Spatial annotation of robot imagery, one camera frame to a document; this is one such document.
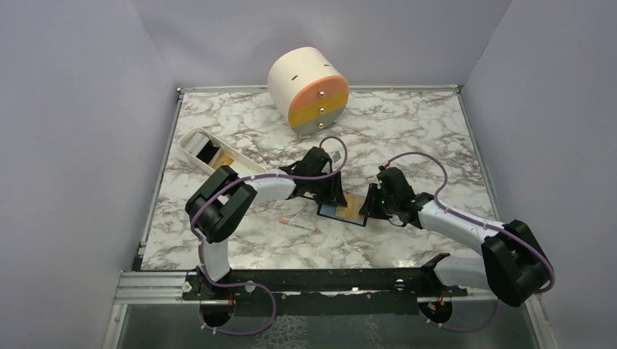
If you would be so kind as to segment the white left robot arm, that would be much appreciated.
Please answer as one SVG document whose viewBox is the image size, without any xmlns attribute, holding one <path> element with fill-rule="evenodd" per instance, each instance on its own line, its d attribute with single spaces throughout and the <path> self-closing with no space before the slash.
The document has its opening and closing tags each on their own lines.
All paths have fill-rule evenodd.
<svg viewBox="0 0 617 349">
<path fill-rule="evenodd" d="M 201 288 L 217 299 L 228 291 L 228 239 L 253 204 L 307 198 L 318 205 L 346 206 L 341 171 L 321 148 L 262 174 L 241 176 L 228 165 L 216 169 L 186 202 L 189 227 L 199 242 Z"/>
</svg>

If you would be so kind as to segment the black card holder wallet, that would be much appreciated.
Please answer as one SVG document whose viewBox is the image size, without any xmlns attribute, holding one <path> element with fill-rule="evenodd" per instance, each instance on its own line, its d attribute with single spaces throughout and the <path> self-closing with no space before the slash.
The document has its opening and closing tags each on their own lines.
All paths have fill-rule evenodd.
<svg viewBox="0 0 617 349">
<path fill-rule="evenodd" d="M 344 193 L 346 205 L 323 204 L 319 205 L 317 215 L 320 217 L 365 227 L 367 217 L 360 213 L 366 196 L 355 193 Z"/>
</svg>

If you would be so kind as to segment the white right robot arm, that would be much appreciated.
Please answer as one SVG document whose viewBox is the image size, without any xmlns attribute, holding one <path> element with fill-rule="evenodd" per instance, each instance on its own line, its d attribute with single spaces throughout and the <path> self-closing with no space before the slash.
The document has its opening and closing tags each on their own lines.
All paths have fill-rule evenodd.
<svg viewBox="0 0 617 349">
<path fill-rule="evenodd" d="M 518 307 L 552 284 L 554 270 L 526 223 L 482 220 L 446 206 L 435 195 L 415 193 L 396 167 L 381 168 L 377 179 L 360 214 L 378 220 L 397 217 L 403 226 L 442 234 L 475 252 L 473 257 L 437 259 L 419 278 L 426 294 L 470 286 L 490 290 L 501 302 Z"/>
</svg>

